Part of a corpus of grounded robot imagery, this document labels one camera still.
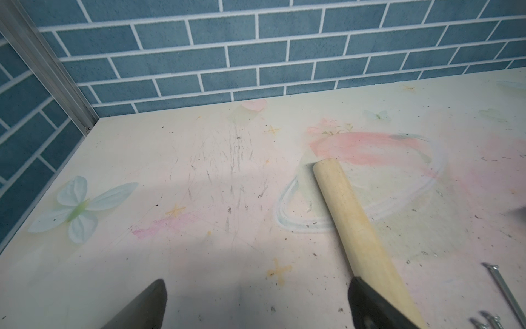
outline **blue tile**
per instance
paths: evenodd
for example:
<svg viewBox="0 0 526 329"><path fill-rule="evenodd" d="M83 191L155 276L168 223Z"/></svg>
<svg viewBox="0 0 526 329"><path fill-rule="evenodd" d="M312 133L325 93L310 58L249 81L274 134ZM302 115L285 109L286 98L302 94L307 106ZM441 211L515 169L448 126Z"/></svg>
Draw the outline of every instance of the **blue tile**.
<svg viewBox="0 0 526 329"><path fill-rule="evenodd" d="M499 69L505 69L509 63L510 61L470 65L466 73L496 71Z"/></svg>
<svg viewBox="0 0 526 329"><path fill-rule="evenodd" d="M13 126L48 97L46 88L30 75L0 94L0 118Z"/></svg>
<svg viewBox="0 0 526 329"><path fill-rule="evenodd" d="M526 2L520 0L490 0L490 3L484 9L480 16L501 17L513 15L526 15Z"/></svg>
<svg viewBox="0 0 526 329"><path fill-rule="evenodd" d="M195 44L256 38L253 15L197 19L189 23Z"/></svg>
<svg viewBox="0 0 526 329"><path fill-rule="evenodd" d="M483 22L450 25L444 33L440 45L454 45L484 41L490 35L497 22Z"/></svg>
<svg viewBox="0 0 526 329"><path fill-rule="evenodd" d="M249 9L288 7L289 0L223 0L223 9L225 11L244 11Z"/></svg>
<svg viewBox="0 0 526 329"><path fill-rule="evenodd" d="M37 113L0 145L0 176L8 180L55 130Z"/></svg>
<svg viewBox="0 0 526 329"><path fill-rule="evenodd" d="M0 198L0 241L17 224L51 177L53 172L42 161L36 159L7 189Z"/></svg>
<svg viewBox="0 0 526 329"><path fill-rule="evenodd" d="M324 90L333 90L336 81L308 83L303 85L287 86L287 95L304 94L312 92L321 92Z"/></svg>
<svg viewBox="0 0 526 329"><path fill-rule="evenodd" d="M7 77L7 75L5 75L3 71L0 71L0 86L8 81L9 81L9 78Z"/></svg>
<svg viewBox="0 0 526 329"><path fill-rule="evenodd" d="M24 63L9 43L0 47L0 64L4 66L12 77L16 77L29 70L26 63Z"/></svg>
<svg viewBox="0 0 526 329"><path fill-rule="evenodd" d="M315 34L320 29L321 10L259 15L259 37Z"/></svg>
<svg viewBox="0 0 526 329"><path fill-rule="evenodd" d="M451 64L488 61L493 59L504 43L460 47Z"/></svg>
<svg viewBox="0 0 526 329"><path fill-rule="evenodd" d="M511 39L526 36L526 19L501 21L490 40Z"/></svg>
<svg viewBox="0 0 526 329"><path fill-rule="evenodd" d="M373 56L369 61L366 73L398 71L405 57L405 54Z"/></svg>
<svg viewBox="0 0 526 329"><path fill-rule="evenodd" d="M347 55L435 46L445 27L351 35Z"/></svg>
<svg viewBox="0 0 526 329"><path fill-rule="evenodd" d="M526 67L526 59L516 59L509 68Z"/></svg>
<svg viewBox="0 0 526 329"><path fill-rule="evenodd" d="M223 47L112 58L121 77L226 67Z"/></svg>
<svg viewBox="0 0 526 329"><path fill-rule="evenodd" d="M259 84L271 85L302 80L310 80L312 64L294 64L259 69Z"/></svg>
<svg viewBox="0 0 526 329"><path fill-rule="evenodd" d="M340 80L340 82L338 82L338 89L366 86L366 85L377 85L377 84L391 83L391 82L397 82L397 81L416 80L419 74L420 72L407 72L407 73L396 73L396 74L389 74L389 75L377 75L377 76L368 76L368 77L363 77L363 78Z"/></svg>
<svg viewBox="0 0 526 329"><path fill-rule="evenodd" d="M297 61L300 59L342 56L345 41L347 41L347 37L344 35L291 40L289 59L291 61Z"/></svg>
<svg viewBox="0 0 526 329"><path fill-rule="evenodd" d="M425 52L412 52L407 56L404 69L447 65L456 48L429 50Z"/></svg>
<svg viewBox="0 0 526 329"><path fill-rule="evenodd" d="M85 61L62 62L75 82L88 82L116 79L112 66L105 58L87 59Z"/></svg>
<svg viewBox="0 0 526 329"><path fill-rule="evenodd" d="M294 0L295 6L304 6L304 5L316 5L316 4L328 4L328 3L338 3L338 2L347 2L348 0Z"/></svg>
<svg viewBox="0 0 526 329"><path fill-rule="evenodd" d="M66 57L66 52L64 51L64 49L62 49L62 46L60 45L60 43L58 43L58 40L57 38L55 38L53 33L42 32L42 35L44 39L46 39L47 43L49 44L55 55L57 55L57 57Z"/></svg>
<svg viewBox="0 0 526 329"><path fill-rule="evenodd" d="M359 75L363 73L366 63L367 57L318 62L316 64L314 78L324 79L340 76Z"/></svg>
<svg viewBox="0 0 526 329"><path fill-rule="evenodd" d="M256 69L201 74L205 92L256 85Z"/></svg>
<svg viewBox="0 0 526 329"><path fill-rule="evenodd" d="M283 87L273 87L265 89L252 89L242 92L234 92L234 100L244 101L246 99L258 99L266 97L283 96Z"/></svg>
<svg viewBox="0 0 526 329"><path fill-rule="evenodd" d="M162 96L180 95L201 92L197 75L175 76L157 79Z"/></svg>
<svg viewBox="0 0 526 329"><path fill-rule="evenodd" d="M498 58L526 56L526 41L508 42Z"/></svg>
<svg viewBox="0 0 526 329"><path fill-rule="evenodd" d="M76 1L21 0L22 6L37 26L87 23Z"/></svg>
<svg viewBox="0 0 526 329"><path fill-rule="evenodd" d="M135 113L131 104L94 107L99 117Z"/></svg>
<svg viewBox="0 0 526 329"><path fill-rule="evenodd" d="M327 9L322 32L379 27L385 9L386 5Z"/></svg>
<svg viewBox="0 0 526 329"><path fill-rule="evenodd" d="M51 103L47 104L42 111L57 127L63 124L67 119L66 112L64 112L55 100L52 100Z"/></svg>
<svg viewBox="0 0 526 329"><path fill-rule="evenodd" d="M184 22L135 25L144 49L186 46L190 44Z"/></svg>
<svg viewBox="0 0 526 329"><path fill-rule="evenodd" d="M81 138L82 133L78 130L77 126L70 121L44 149L41 156L53 168L58 169Z"/></svg>
<svg viewBox="0 0 526 329"><path fill-rule="evenodd" d="M284 62L286 55L286 41L228 47L230 66Z"/></svg>
<svg viewBox="0 0 526 329"><path fill-rule="evenodd" d="M420 79L436 78L439 76L460 75L464 72L465 69L466 66L429 69L427 71L422 72Z"/></svg>
<svg viewBox="0 0 526 329"><path fill-rule="evenodd" d="M90 104L97 104L97 99L93 95L92 91L89 90L87 86L79 87L80 91L84 94L84 97L88 100Z"/></svg>
<svg viewBox="0 0 526 329"><path fill-rule="evenodd" d="M136 103L135 106L137 106L137 110L139 112L150 112L159 111L161 109L190 107L226 102L230 102L230 93L164 99L162 101Z"/></svg>
<svg viewBox="0 0 526 329"><path fill-rule="evenodd" d="M219 11L217 0L83 0L94 22L120 19L180 16Z"/></svg>
<svg viewBox="0 0 526 329"><path fill-rule="evenodd" d="M477 18L486 0L435 0L426 23Z"/></svg>
<svg viewBox="0 0 526 329"><path fill-rule="evenodd" d="M152 80L108 83L92 88L103 103L157 97Z"/></svg>
<svg viewBox="0 0 526 329"><path fill-rule="evenodd" d="M422 23L430 3L430 1L412 1L390 4L383 27Z"/></svg>
<svg viewBox="0 0 526 329"><path fill-rule="evenodd" d="M139 49L130 26L74 29L58 32L58 36L73 56Z"/></svg>

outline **white tabletop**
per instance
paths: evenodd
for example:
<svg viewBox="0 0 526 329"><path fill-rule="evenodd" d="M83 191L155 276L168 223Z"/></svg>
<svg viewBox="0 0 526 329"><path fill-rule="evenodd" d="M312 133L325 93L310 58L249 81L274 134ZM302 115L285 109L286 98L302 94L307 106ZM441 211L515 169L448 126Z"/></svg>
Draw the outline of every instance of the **white tabletop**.
<svg viewBox="0 0 526 329"><path fill-rule="evenodd" d="M0 255L0 327L98 328L163 278L164 328L352 328L330 156L430 328L519 328L480 263L526 308L525 73L103 118ZM33 224L75 195L82 220Z"/></svg>

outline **white butterfly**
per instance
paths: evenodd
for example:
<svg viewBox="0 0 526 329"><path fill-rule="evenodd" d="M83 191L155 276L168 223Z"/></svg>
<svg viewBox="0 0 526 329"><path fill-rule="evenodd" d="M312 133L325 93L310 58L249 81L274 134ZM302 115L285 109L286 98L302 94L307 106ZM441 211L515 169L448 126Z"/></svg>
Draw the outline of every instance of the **white butterfly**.
<svg viewBox="0 0 526 329"><path fill-rule="evenodd" d="M371 111L364 109L363 115L369 120L383 120L387 123L391 122L391 117L387 114L387 111L382 111L376 114L376 113L373 113Z"/></svg>
<svg viewBox="0 0 526 329"><path fill-rule="evenodd" d="M88 182L82 176L72 179L57 195L64 207L40 215L27 230L31 233L49 231L63 222L69 223L69 238L75 243L84 243L97 227L97 216L91 211L107 210L118 206L135 190L138 183L127 183L99 195L86 199Z"/></svg>

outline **blue brick tile wall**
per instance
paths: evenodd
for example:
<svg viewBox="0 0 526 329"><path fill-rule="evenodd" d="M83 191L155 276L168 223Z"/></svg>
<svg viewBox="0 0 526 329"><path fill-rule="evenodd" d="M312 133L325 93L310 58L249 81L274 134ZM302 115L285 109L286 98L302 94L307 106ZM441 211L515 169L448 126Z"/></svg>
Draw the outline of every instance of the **blue brick tile wall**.
<svg viewBox="0 0 526 329"><path fill-rule="evenodd" d="M524 0L23 3L100 116L526 61Z"/></svg>
<svg viewBox="0 0 526 329"><path fill-rule="evenodd" d="M0 72L1 243L29 214L82 133L3 38Z"/></svg>

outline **wooden handle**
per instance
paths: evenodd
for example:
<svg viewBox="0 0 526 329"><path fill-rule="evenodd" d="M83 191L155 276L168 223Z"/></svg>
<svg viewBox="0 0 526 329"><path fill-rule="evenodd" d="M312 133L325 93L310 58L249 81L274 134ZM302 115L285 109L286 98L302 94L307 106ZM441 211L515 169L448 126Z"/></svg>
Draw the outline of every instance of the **wooden handle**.
<svg viewBox="0 0 526 329"><path fill-rule="evenodd" d="M360 276L416 326L426 328L338 160L322 160L313 170L354 275Z"/></svg>

